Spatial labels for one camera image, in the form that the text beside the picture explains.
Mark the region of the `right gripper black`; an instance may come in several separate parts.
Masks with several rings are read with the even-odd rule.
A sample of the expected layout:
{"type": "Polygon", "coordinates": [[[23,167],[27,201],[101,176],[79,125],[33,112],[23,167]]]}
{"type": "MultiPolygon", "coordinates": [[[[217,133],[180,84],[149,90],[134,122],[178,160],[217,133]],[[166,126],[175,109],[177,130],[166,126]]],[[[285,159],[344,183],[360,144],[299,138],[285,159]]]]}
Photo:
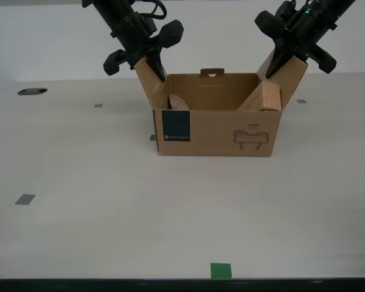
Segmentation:
{"type": "Polygon", "coordinates": [[[335,30],[337,16],[332,13],[314,13],[301,11],[295,19],[285,23],[268,11],[260,12],[255,19],[258,28],[275,44],[266,78],[271,78],[292,57],[305,62],[311,58],[319,69],[329,74],[336,67],[337,61],[317,42],[328,30],[335,30]]]}

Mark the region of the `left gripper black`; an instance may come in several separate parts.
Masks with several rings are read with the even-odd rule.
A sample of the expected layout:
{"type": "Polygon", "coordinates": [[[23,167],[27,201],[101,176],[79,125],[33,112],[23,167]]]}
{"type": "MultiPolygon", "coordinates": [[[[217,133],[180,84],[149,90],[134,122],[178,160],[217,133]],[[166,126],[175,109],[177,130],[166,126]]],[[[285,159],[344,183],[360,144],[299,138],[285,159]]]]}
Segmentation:
{"type": "Polygon", "coordinates": [[[183,36],[183,25],[177,19],[167,23],[161,28],[158,35],[154,37],[143,37],[139,34],[136,36],[118,37],[121,45],[125,48],[118,49],[111,53],[103,64],[103,69],[108,75],[114,75],[119,72],[120,65],[128,63],[130,69],[145,58],[146,63],[151,70],[157,75],[160,81],[166,80],[165,70],[161,62],[161,51],[163,48],[170,48],[181,41],[183,36]]]}

